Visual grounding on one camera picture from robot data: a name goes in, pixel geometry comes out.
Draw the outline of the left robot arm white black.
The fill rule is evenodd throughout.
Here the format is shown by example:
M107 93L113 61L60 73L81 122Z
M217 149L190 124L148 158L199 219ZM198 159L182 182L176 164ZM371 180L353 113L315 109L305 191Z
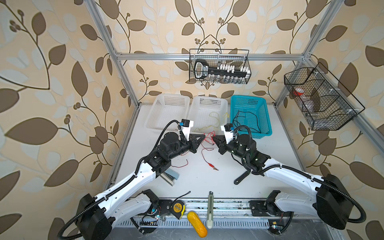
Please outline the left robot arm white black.
M109 189L92 197L85 195L79 202L77 214L58 232L58 240L104 240L112 229L125 218L145 213L155 204L152 192L129 198L152 182L171 166L172 159L187 153L196 153L205 139L203 134L191 134L194 122L182 119L176 123L178 133L163 130L149 154L142 157L135 171Z

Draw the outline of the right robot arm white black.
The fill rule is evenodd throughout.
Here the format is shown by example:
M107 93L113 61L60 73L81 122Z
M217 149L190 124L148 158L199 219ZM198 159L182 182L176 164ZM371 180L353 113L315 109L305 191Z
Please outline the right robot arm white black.
M338 230L345 229L347 223L361 224L366 221L365 210L336 176L328 174L322 177L306 173L261 153L247 126L235 128L232 124L226 124L221 129L224 134L212 138L219 153L230 153L246 170L234 181L235 185L247 176L254 175L279 180L301 192L300 195L292 195L273 190L264 201L250 201L253 215L277 217L288 214L292 219L295 213L301 213L319 217Z

